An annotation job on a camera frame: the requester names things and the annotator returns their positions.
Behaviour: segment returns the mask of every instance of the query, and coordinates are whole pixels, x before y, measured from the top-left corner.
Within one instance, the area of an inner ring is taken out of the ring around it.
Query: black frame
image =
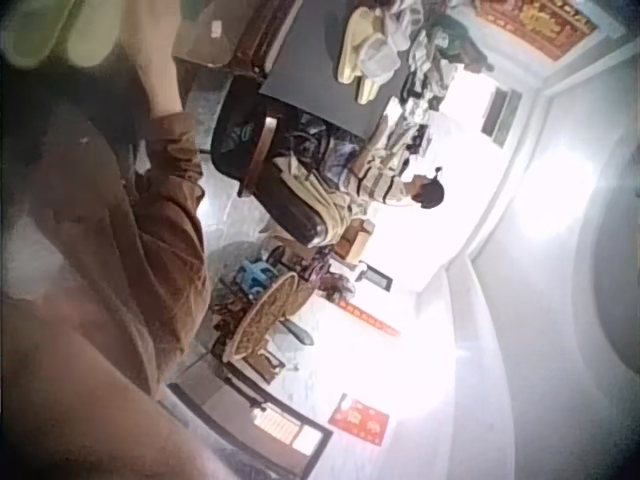
[[[362,280],[368,280],[369,282],[373,283],[376,287],[381,288],[386,292],[390,292],[391,287],[393,286],[393,278],[391,278],[388,275],[385,275],[380,270],[372,267],[368,263],[366,263],[365,265],[367,266],[367,269],[361,272],[360,275],[358,275],[356,282],[361,282]],[[376,281],[378,279],[382,279],[382,281],[385,282],[384,286],[380,285],[380,283]]]
[[[273,473],[277,473],[284,478],[291,480],[308,480],[313,472],[313,469],[318,464],[320,457],[324,453],[333,436],[333,431],[329,428],[320,425],[318,422],[302,415],[300,412],[294,410],[292,407],[281,401],[279,398],[275,397],[263,387],[261,387],[257,382],[255,382],[252,378],[246,375],[242,370],[236,367],[233,363],[224,364],[225,370],[239,383],[247,387],[251,390],[255,395],[262,398],[265,402],[271,403],[278,407],[282,412],[289,415],[291,418],[300,422],[303,425],[308,425],[313,429],[319,431],[322,434],[322,438],[320,442],[313,452],[313,454],[309,457],[309,461],[304,467],[302,475],[299,475],[291,470],[278,465],[265,455],[256,451],[255,449],[246,445],[242,440],[237,438],[235,435],[230,434],[226,429],[224,429],[217,421],[215,421],[203,408],[200,406],[195,400],[193,400],[189,394],[178,384],[172,383],[168,385],[168,389],[180,400],[191,412],[202,421],[210,430],[212,430],[216,435],[220,436],[223,440],[225,440],[229,445],[234,448],[237,448],[240,451],[243,451],[256,459],[258,462],[262,463],[266,468],[271,470]]]

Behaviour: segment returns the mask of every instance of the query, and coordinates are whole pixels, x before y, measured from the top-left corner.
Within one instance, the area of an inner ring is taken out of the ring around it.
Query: person's hand
[[[126,1],[122,43],[147,91],[152,117],[182,111],[171,56],[179,26],[179,0]]]

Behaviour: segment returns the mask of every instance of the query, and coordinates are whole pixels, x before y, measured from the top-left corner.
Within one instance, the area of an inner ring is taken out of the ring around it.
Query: bright light
[[[533,165],[515,200],[522,228],[538,238],[562,232],[582,216],[594,187],[591,167],[567,152]]]

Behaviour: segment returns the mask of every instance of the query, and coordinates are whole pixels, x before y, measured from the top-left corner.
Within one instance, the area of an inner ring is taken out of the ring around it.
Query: red poster
[[[387,433],[389,415],[344,394],[329,425],[379,447]]]

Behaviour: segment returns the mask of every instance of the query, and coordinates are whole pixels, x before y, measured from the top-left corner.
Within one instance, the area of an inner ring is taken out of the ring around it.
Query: framed picture
[[[379,287],[387,292],[391,291],[391,286],[393,285],[393,278],[385,275],[380,270],[373,268],[371,265],[366,264],[367,269],[363,270],[356,282],[361,282],[362,280],[368,280],[373,283],[376,287]]]

